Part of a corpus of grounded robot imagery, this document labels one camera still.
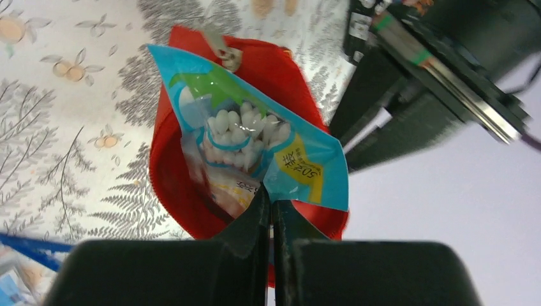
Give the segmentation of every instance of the black cable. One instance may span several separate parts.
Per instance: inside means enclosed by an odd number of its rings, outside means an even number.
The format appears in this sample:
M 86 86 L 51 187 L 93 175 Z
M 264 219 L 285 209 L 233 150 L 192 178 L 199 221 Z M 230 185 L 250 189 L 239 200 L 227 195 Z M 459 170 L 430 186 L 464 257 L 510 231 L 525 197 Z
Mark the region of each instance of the black cable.
M 537 6 L 537 4 L 535 3 L 531 3 L 532 6 L 534 7 L 537 15 L 541 18 L 541 9 L 539 8 L 539 6 Z M 539 77 L 539 73 L 541 71 L 541 57 L 539 59 L 539 61 L 537 62 L 537 66 L 535 67 L 535 69 L 530 73 L 530 77 L 529 79 L 526 81 L 526 83 L 518 88 L 515 88 L 509 92 L 507 92 L 508 94 L 520 94 L 520 93 L 523 93 L 525 91 L 527 91 L 528 89 L 530 89 L 531 86 L 534 85 L 535 83 L 535 80 Z M 528 132 L 523 132 L 522 133 L 522 136 L 521 136 L 521 140 L 526 144 L 526 145 L 529 145 L 532 149 L 534 150 L 537 150 L 539 153 L 541 153 L 541 141 L 533 136 L 531 136 Z
M 526 144 L 529 145 L 532 149 L 539 151 L 541 153 L 541 141 L 536 139 L 535 137 L 531 136 L 527 132 L 524 132 L 522 134 L 521 140 Z
M 511 89 L 509 91 L 507 91 L 506 93 L 507 94 L 521 94 L 525 91 L 527 91 L 528 89 L 530 89 L 530 87 L 532 87 L 534 84 L 535 84 L 535 80 L 539 77 L 539 73 L 541 72 L 541 57 L 539 59 L 539 61 L 537 62 L 537 65 L 535 66 L 535 69 L 530 73 L 530 77 L 528 78 L 528 80 L 526 81 L 526 83 L 524 83 L 523 85 L 515 88 L 515 89 Z

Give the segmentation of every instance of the red bag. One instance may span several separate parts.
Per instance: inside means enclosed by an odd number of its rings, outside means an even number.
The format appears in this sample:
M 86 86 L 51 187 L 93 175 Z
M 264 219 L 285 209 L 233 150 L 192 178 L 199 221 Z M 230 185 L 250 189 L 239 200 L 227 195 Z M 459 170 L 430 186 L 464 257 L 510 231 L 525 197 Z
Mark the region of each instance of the red bag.
M 300 115 L 323 131 L 323 124 L 299 67 L 281 47 L 258 40 L 226 36 L 226 44 L 242 50 L 242 64 L 235 74 L 274 101 Z M 175 26 L 169 41 L 180 48 L 221 64 L 200 32 Z M 150 178 L 161 204 L 195 239 L 209 239 L 222 231 L 226 221 L 205 205 L 189 178 L 182 154 L 181 130 L 165 88 L 162 86 L 150 153 Z M 295 208 L 321 232 L 340 240 L 348 212 L 295 201 Z M 269 286 L 274 287 L 274 267 L 269 267 Z

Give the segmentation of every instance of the bag handle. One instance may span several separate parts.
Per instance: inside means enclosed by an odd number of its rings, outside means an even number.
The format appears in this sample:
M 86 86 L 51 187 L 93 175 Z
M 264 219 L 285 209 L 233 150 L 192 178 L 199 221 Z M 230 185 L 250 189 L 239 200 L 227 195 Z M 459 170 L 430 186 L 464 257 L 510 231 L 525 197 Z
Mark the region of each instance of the bag handle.
M 209 25 L 201 32 L 214 54 L 222 60 L 221 65 L 235 73 L 241 66 L 242 51 L 228 47 L 223 36 Z

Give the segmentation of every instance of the snack bag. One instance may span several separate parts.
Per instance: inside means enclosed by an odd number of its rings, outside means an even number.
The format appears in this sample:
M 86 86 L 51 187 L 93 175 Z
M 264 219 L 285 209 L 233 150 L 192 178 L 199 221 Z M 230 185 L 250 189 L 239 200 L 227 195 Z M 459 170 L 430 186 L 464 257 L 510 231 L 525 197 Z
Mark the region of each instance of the snack bag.
M 215 200 L 223 191 L 247 206 L 262 181 L 271 201 L 348 210 L 337 139 L 214 62 L 172 47 L 149 50 L 182 130 L 190 175 L 211 187 Z

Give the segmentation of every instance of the floral tablecloth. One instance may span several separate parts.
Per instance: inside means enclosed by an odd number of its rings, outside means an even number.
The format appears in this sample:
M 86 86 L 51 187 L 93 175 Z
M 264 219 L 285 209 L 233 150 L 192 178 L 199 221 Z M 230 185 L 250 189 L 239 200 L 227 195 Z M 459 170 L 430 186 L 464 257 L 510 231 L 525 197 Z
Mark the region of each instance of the floral tablecloth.
M 289 48 L 325 120 L 352 66 L 347 0 L 0 0 L 0 230 L 86 238 L 189 238 L 150 186 L 160 78 L 146 43 L 171 27 Z

